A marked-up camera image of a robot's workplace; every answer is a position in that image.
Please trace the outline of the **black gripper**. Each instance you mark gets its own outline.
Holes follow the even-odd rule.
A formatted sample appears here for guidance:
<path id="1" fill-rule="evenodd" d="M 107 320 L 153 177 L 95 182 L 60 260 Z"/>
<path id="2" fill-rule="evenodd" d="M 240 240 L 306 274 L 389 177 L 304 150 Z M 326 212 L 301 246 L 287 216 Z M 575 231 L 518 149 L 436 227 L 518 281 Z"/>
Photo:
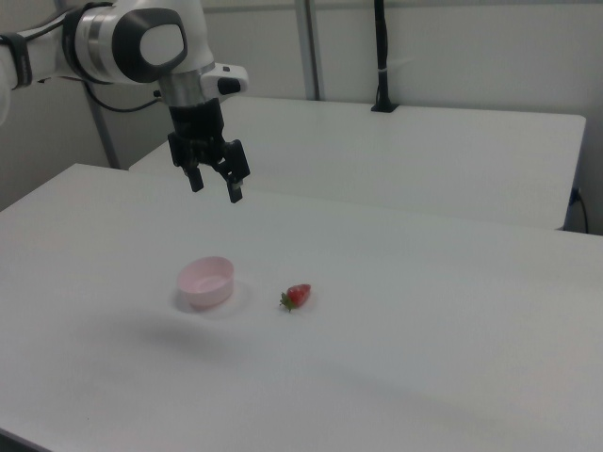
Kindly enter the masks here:
<path id="1" fill-rule="evenodd" d="M 173 165 L 187 176 L 193 192 L 204 188 L 199 163 L 214 165 L 224 179 L 231 203 L 242 200 L 250 168 L 242 143 L 225 142 L 220 101 L 212 99 L 190 107 L 171 107 L 174 131 L 168 135 Z"/>

